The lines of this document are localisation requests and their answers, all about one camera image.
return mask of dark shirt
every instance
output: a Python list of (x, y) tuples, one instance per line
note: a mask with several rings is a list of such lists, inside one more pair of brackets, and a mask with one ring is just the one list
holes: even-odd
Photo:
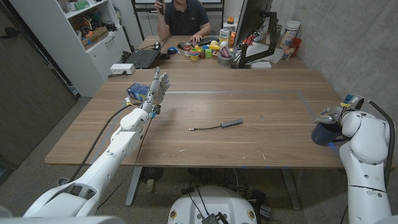
[(205, 8), (198, 0), (187, 0), (184, 12), (174, 8), (174, 3), (166, 3), (164, 19), (170, 26), (172, 35), (193, 35), (200, 30), (200, 26), (209, 22)]

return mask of cabinet door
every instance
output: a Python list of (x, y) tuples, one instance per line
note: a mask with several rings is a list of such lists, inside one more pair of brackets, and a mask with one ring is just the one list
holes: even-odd
[[(0, 36), (15, 28), (0, 21)], [(16, 168), (76, 101), (22, 34), (1, 39), (0, 74), (0, 162)]]
[(100, 43), (88, 49), (88, 55), (99, 73), (103, 74), (115, 61), (117, 63), (121, 60), (123, 50), (128, 46), (123, 28), (120, 27), (116, 31), (110, 32), (107, 38), (101, 40)]

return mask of wooden desk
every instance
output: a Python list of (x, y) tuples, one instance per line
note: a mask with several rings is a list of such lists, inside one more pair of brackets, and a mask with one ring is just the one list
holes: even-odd
[[(162, 50), (160, 51), (163, 54), (167, 54), (167, 49), (169, 47), (177, 47), (177, 44), (180, 42), (188, 42), (191, 36), (171, 36), (166, 41)], [(148, 45), (152, 45), (155, 42), (160, 42), (162, 45), (164, 44), (164, 40), (161, 40), (157, 35), (150, 35), (145, 38), (143, 43), (139, 46), (139, 48), (147, 47)], [(214, 69), (228, 69), (229, 66), (220, 65), (217, 63), (217, 59), (206, 58), (199, 59), (195, 62), (191, 61), (189, 57), (184, 56), (184, 52), (181, 49), (178, 49), (181, 54), (170, 55), (170, 59), (168, 60), (160, 60), (157, 59), (153, 64), (152, 68), (159, 66), (162, 69), (178, 69), (178, 68), (214, 68)], [(271, 63), (272, 69), (307, 69), (305, 64), (298, 58), (293, 57), (290, 60), (279, 60), (278, 63)]]
[[(168, 72), (171, 87), (153, 121), (138, 166), (342, 168), (336, 152), (311, 140), (315, 114), (340, 97), (316, 70), (190, 70)], [(147, 84), (154, 70), (108, 79), (45, 158), (49, 164), (79, 164), (134, 82)], [(121, 113), (91, 157), (109, 145)], [(243, 124), (207, 128), (241, 118)], [(134, 163), (134, 153), (123, 160)]]

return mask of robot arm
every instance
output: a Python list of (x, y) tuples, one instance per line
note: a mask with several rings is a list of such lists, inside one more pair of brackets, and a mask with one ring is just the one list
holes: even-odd
[(389, 124), (360, 110), (326, 108), (314, 123), (339, 123), (343, 135), (352, 137), (340, 147), (348, 179), (349, 222), (376, 223), (391, 216), (384, 184)]
[(150, 117), (160, 113), (160, 103), (169, 88), (167, 73), (159, 77), (156, 68), (150, 90), (141, 103), (120, 121), (113, 133), (111, 144), (77, 180), (50, 189), (39, 197), (26, 211), (27, 217), (85, 217), (94, 215), (101, 196), (120, 166), (122, 160), (135, 151), (144, 134)]

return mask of man holding phone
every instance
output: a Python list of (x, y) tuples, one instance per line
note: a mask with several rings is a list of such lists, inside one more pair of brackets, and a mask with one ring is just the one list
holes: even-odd
[(196, 43), (211, 32), (205, 8), (198, 0), (172, 0), (168, 3), (156, 0), (155, 8), (159, 12), (157, 33), (162, 40), (169, 34), (192, 35), (190, 41)]

